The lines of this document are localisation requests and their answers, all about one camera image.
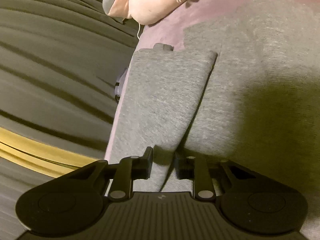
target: black plastic device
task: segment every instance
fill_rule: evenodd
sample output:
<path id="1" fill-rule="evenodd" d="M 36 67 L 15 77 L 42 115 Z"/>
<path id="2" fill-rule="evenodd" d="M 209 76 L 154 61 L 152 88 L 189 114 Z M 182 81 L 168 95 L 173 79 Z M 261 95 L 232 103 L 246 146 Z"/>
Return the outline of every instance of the black plastic device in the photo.
<path id="1" fill-rule="evenodd" d="M 150 177 L 152 160 L 147 147 L 141 157 L 99 160 L 29 190 L 16 204 L 29 229 L 18 239 L 306 239 L 299 231 L 308 205 L 295 189 L 232 161 L 176 154 L 177 177 L 193 180 L 192 193 L 133 192 L 134 180 Z"/>

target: round pad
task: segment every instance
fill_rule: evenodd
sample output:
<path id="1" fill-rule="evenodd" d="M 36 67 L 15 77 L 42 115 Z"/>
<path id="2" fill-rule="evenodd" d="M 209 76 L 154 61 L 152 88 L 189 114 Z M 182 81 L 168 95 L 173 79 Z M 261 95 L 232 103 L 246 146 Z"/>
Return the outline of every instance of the round pad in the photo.
<path id="1" fill-rule="evenodd" d="M 16 213 L 32 231 L 54 237 L 92 225 L 102 208 L 102 197 L 89 184 L 66 179 L 58 186 L 46 183 L 23 194 L 16 204 Z"/>
<path id="2" fill-rule="evenodd" d="M 225 217 L 245 231 L 278 235 L 297 230 L 307 214 L 299 192 L 241 192 L 230 189 L 221 198 Z"/>

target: ribbed fabric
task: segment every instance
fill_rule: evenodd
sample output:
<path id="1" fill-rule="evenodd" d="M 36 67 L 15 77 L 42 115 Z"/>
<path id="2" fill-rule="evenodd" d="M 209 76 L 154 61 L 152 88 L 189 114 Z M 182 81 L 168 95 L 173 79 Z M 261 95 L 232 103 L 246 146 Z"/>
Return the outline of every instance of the ribbed fabric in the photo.
<path id="1" fill-rule="evenodd" d="M 186 29 L 184 40 L 219 52 L 187 154 L 228 158 L 302 192 L 311 240 L 320 238 L 319 8 L 252 0 Z"/>
<path id="2" fill-rule="evenodd" d="M 25 229 L 15 213 L 18 198 L 52 178 L 0 158 L 0 239 L 14 240 Z"/>
<path id="3" fill-rule="evenodd" d="M 161 45 L 134 53 L 110 159 L 117 163 L 156 146 L 151 178 L 135 181 L 134 190 L 160 190 L 215 58 L 209 50 L 175 52 Z"/>
<path id="4" fill-rule="evenodd" d="M 102 0 L 0 0 L 0 125 L 35 141 L 103 158 L 138 24 Z"/>

